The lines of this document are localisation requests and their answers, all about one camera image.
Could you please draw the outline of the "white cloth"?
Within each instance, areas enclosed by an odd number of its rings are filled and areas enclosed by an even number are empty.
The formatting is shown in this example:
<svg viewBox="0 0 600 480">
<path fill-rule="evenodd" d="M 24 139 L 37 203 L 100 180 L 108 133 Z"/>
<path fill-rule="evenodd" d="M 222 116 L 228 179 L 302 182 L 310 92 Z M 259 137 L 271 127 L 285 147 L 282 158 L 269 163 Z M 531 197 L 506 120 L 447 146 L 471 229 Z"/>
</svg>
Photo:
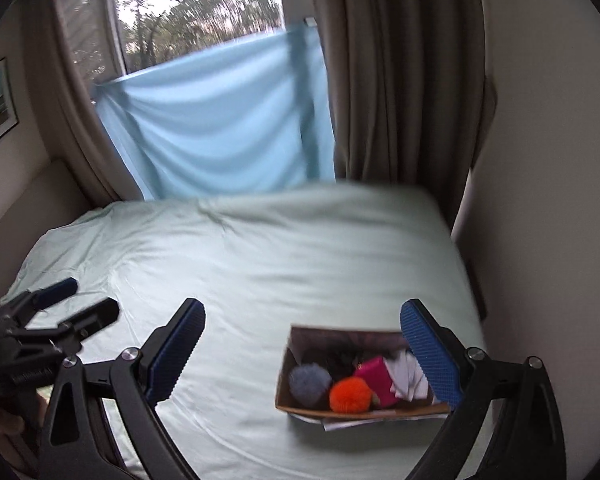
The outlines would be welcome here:
<svg viewBox="0 0 600 480">
<path fill-rule="evenodd" d="M 384 362 L 391 380 L 390 391 L 398 399 L 437 402 L 424 371 L 411 351 L 400 350 Z"/>
</svg>

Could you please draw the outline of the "light blue hanging sheet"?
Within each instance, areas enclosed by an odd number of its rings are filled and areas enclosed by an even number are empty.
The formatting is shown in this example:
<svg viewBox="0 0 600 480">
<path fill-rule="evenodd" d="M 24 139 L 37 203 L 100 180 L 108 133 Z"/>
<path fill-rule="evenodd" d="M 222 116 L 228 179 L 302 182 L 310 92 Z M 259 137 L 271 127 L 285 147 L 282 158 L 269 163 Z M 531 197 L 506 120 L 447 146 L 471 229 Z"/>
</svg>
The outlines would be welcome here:
<svg viewBox="0 0 600 480">
<path fill-rule="evenodd" d="M 316 27 L 219 44 L 94 88 L 144 200 L 283 191 L 335 179 Z"/>
</svg>

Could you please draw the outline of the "orange fluffy pom-pom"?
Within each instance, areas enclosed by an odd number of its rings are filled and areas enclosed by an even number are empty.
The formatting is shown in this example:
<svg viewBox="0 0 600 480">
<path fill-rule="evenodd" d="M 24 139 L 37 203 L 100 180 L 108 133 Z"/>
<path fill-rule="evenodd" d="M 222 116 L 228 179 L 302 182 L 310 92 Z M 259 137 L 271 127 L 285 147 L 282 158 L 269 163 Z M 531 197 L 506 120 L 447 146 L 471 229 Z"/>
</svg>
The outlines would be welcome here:
<svg viewBox="0 0 600 480">
<path fill-rule="evenodd" d="M 348 377 L 335 382 L 329 391 L 329 407 L 338 414 L 355 415 L 370 410 L 374 400 L 373 390 L 359 377 Z"/>
</svg>

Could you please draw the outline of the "cardboard box pink interior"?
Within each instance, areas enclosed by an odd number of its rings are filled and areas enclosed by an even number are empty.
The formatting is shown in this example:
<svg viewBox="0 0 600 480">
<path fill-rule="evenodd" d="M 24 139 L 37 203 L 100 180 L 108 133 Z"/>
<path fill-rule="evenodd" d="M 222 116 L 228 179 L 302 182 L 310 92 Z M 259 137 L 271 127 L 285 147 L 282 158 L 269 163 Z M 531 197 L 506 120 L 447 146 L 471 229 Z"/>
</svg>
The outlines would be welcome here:
<svg viewBox="0 0 600 480">
<path fill-rule="evenodd" d="M 329 392 L 323 403 L 316 408 L 302 408 L 289 392 L 288 375 L 298 365 L 315 363 L 326 368 L 332 376 L 333 386 L 341 379 L 353 377 L 358 364 L 373 359 L 374 356 L 389 359 L 400 350 L 411 351 L 406 340 L 398 332 L 291 327 L 282 369 L 278 376 L 275 407 L 281 412 L 307 422 L 316 422 L 326 430 L 386 420 L 445 417 L 449 408 L 437 399 L 436 403 L 432 403 L 429 399 L 414 402 L 400 399 L 399 403 L 391 408 L 378 408 L 377 398 L 374 396 L 368 412 L 346 415 L 335 413 L 330 409 Z"/>
</svg>

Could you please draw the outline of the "window with frame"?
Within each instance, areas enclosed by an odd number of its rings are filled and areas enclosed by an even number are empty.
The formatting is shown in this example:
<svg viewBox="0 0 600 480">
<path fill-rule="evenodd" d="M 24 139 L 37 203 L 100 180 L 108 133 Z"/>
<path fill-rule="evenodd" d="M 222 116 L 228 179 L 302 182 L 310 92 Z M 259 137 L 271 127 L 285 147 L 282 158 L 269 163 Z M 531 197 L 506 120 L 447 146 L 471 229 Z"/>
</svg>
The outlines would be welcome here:
<svg viewBox="0 0 600 480">
<path fill-rule="evenodd" d="M 59 6 L 71 64 L 88 86 L 313 14 L 311 0 L 59 0 Z"/>
</svg>

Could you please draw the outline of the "brown curtain right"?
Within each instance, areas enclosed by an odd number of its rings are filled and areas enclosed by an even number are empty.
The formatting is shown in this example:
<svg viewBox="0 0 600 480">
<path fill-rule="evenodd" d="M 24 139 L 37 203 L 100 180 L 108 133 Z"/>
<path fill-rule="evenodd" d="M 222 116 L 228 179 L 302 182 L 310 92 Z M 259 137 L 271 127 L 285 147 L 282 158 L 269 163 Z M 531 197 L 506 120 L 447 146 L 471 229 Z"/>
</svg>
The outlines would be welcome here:
<svg viewBox="0 0 600 480">
<path fill-rule="evenodd" d="M 493 114 L 482 0 L 313 0 L 340 179 L 460 211 Z"/>
</svg>

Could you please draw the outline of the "magenta zipper pouch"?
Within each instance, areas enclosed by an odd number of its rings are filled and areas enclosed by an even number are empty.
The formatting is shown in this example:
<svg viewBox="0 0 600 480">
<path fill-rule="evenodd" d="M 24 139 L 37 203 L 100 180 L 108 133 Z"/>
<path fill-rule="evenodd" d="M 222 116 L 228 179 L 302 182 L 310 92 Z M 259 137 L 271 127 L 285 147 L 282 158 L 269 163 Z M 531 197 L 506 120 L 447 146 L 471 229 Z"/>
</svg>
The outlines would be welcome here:
<svg viewBox="0 0 600 480">
<path fill-rule="evenodd" d="M 363 379 L 372 389 L 378 408 L 391 408 L 399 403 L 400 398 L 393 389 L 393 380 L 382 356 L 358 364 L 354 376 Z"/>
</svg>

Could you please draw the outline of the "grey fluffy plush sock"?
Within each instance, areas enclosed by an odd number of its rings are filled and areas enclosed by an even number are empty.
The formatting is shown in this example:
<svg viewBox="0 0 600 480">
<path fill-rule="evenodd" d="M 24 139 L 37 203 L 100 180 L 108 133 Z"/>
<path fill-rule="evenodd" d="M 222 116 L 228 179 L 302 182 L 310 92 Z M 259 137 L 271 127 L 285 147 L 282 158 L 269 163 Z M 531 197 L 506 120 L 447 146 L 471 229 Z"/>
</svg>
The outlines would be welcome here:
<svg viewBox="0 0 600 480">
<path fill-rule="evenodd" d="M 327 396 L 332 376 L 318 364 L 302 364 L 289 373 L 288 386 L 291 396 L 302 408 L 316 408 Z"/>
</svg>

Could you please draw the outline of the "beige curtain left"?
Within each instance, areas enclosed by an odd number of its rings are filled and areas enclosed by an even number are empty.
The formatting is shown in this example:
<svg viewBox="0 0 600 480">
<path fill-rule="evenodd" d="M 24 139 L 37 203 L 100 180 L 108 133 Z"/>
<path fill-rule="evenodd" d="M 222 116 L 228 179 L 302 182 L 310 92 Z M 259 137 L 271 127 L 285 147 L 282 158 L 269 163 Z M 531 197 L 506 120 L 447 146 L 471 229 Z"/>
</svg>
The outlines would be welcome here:
<svg viewBox="0 0 600 480">
<path fill-rule="evenodd" d="M 97 206 L 142 197 L 73 66 L 59 0 L 19 0 L 24 76 L 47 153 Z"/>
</svg>

